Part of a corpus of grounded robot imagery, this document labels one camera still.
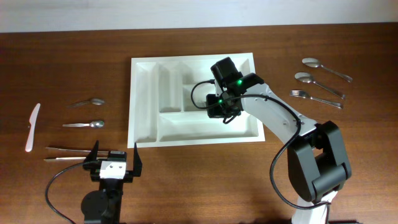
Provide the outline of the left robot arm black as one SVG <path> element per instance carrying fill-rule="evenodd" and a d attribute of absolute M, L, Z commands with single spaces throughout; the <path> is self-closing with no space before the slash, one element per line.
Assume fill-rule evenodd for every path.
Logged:
<path fill-rule="evenodd" d="M 137 147 L 133 150 L 133 170 L 127 170 L 127 153 L 109 151 L 105 159 L 98 158 L 99 142 L 83 161 L 83 169 L 90 172 L 93 182 L 99 189 L 85 195 L 81 202 L 81 212 L 85 223 L 119 223 L 123 186 L 140 177 L 142 161 Z"/>

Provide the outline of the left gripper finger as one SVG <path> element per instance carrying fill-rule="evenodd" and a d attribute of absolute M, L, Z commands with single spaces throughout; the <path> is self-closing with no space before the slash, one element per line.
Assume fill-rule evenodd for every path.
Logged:
<path fill-rule="evenodd" d="M 92 150 L 85 157 L 84 163 L 96 161 L 97 160 L 97 155 L 98 155 L 98 149 L 99 149 L 99 141 L 97 140 L 95 142 L 95 145 L 93 146 Z"/>
<path fill-rule="evenodd" d="M 133 176 L 140 177 L 142 173 L 142 161 L 137 150 L 137 143 L 134 143 Z"/>

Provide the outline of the metal fork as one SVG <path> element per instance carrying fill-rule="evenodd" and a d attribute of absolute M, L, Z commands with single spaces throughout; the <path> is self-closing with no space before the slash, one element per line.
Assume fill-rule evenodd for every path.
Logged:
<path fill-rule="evenodd" d="M 324 100 L 321 98 L 316 98 L 314 96 L 309 95 L 306 91 L 303 90 L 291 90 L 289 93 L 290 96 L 294 96 L 294 97 L 299 97 L 299 98 L 305 98 L 305 99 L 309 99 L 309 100 L 314 100 L 320 103 L 324 103 L 330 106 L 334 106 L 335 108 L 339 108 L 339 109 L 343 109 L 343 105 L 341 103 L 337 103 L 334 101 L 329 101 L 329 100 Z"/>

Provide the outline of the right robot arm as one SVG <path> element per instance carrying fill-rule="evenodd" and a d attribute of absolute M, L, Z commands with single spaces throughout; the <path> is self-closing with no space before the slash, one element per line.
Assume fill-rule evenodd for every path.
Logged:
<path fill-rule="evenodd" d="M 283 197 L 274 180 L 274 169 L 287 154 L 288 175 L 298 195 L 297 203 L 282 201 L 295 209 L 291 223 L 329 223 L 330 207 L 352 176 L 342 133 L 332 121 L 323 124 L 294 110 L 276 96 L 255 73 L 243 75 L 230 57 L 211 67 L 214 94 L 206 96 L 204 109 L 210 118 L 229 123 L 245 112 L 258 119 L 283 143 L 271 162 L 270 182 Z"/>

